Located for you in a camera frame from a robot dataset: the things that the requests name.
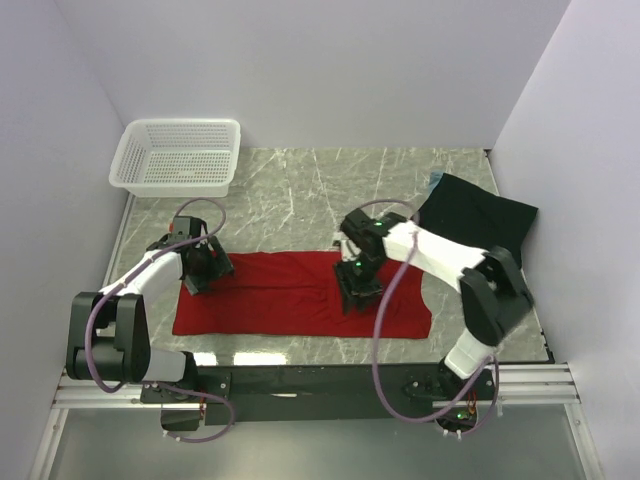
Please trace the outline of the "red t-shirt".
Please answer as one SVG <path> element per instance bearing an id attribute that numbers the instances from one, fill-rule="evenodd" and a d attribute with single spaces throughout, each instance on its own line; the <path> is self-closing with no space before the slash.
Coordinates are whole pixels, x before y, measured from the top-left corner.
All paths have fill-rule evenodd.
<path id="1" fill-rule="evenodd" d="M 176 336 L 206 334 L 366 338 L 380 301 L 342 311 L 336 251 L 231 253 L 235 273 L 202 294 L 185 287 L 172 327 Z"/>

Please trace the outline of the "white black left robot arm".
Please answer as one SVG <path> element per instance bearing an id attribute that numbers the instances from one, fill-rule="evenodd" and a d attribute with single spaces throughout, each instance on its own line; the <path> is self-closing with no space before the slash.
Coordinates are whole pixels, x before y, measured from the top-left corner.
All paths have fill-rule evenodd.
<path id="1" fill-rule="evenodd" d="M 188 352 L 151 346 L 146 308 L 180 283 L 190 295 L 210 290 L 234 267 L 204 220 L 178 215 L 169 232 L 142 259 L 98 292 L 81 292 L 71 305 L 65 369 L 73 380 L 92 380 L 113 393 L 130 383 L 184 382 L 197 376 Z"/>

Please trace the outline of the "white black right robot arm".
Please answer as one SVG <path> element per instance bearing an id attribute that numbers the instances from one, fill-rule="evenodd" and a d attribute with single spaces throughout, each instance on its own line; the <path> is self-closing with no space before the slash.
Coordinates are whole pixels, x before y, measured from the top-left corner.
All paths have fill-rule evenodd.
<path id="1" fill-rule="evenodd" d="M 378 301 L 375 340 L 381 337 L 386 307 L 409 268 L 438 278 L 460 294 L 465 328 L 436 374 L 447 397 L 473 384 L 484 361 L 533 309 L 522 272 L 503 247 L 486 251 L 465 246 L 394 212 L 371 218 L 355 209 L 340 230 L 358 250 L 334 266 L 343 310 L 363 310 Z"/>

